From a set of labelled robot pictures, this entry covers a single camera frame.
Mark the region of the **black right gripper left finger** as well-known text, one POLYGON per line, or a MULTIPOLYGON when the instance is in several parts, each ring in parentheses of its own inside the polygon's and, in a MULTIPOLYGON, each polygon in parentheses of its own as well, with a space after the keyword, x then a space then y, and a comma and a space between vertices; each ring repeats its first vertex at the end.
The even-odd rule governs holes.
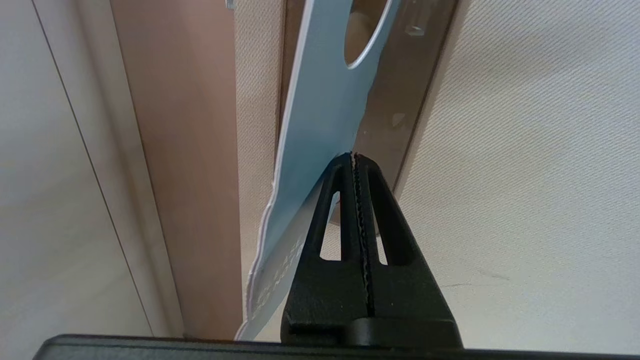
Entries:
POLYGON ((281 320, 284 344, 373 346, 370 230, 363 213, 359 161, 331 160, 322 174, 281 320), (327 223, 339 196, 340 259, 322 258, 327 223))

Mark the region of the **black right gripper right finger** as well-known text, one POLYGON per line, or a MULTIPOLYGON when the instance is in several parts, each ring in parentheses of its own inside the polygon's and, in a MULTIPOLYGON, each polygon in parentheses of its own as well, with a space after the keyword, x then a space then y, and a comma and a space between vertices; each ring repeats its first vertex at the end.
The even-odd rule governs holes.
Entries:
POLYGON ((457 322, 379 166, 354 158, 366 316, 350 322, 357 346, 462 348, 457 322))

